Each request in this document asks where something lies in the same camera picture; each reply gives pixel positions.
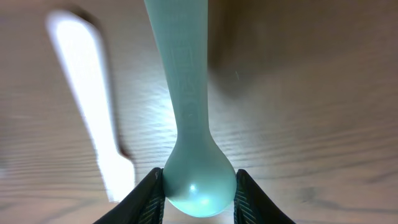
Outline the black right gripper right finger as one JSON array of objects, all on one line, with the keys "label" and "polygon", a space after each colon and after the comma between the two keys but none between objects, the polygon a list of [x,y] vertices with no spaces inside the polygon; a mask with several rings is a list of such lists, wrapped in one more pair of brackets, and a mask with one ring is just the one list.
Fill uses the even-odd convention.
[{"label": "black right gripper right finger", "polygon": [[236,173],[234,224],[295,224],[244,170]]}]

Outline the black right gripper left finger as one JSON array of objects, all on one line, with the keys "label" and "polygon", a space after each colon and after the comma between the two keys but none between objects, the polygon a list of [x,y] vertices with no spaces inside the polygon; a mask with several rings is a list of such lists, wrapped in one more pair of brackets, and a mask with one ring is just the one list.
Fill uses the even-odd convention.
[{"label": "black right gripper left finger", "polygon": [[163,169],[153,168],[112,210],[94,224],[162,224],[165,195]]}]

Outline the mint green plastic spoon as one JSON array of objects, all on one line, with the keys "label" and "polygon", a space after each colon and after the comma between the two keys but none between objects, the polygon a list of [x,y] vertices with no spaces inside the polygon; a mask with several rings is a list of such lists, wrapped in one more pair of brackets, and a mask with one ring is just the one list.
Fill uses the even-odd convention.
[{"label": "mint green plastic spoon", "polygon": [[164,193],[181,212],[212,217],[233,201],[237,183],[209,128],[208,2],[146,0],[145,5],[177,127],[162,174]]}]

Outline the white plastic fork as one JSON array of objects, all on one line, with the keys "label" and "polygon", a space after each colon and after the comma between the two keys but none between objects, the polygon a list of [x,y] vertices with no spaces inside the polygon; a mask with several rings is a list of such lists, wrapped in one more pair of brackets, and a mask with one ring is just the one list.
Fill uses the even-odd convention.
[{"label": "white plastic fork", "polygon": [[108,199],[121,202],[134,188],[135,174],[118,140],[101,32],[92,22],[64,9],[49,13],[46,28],[90,136]]}]

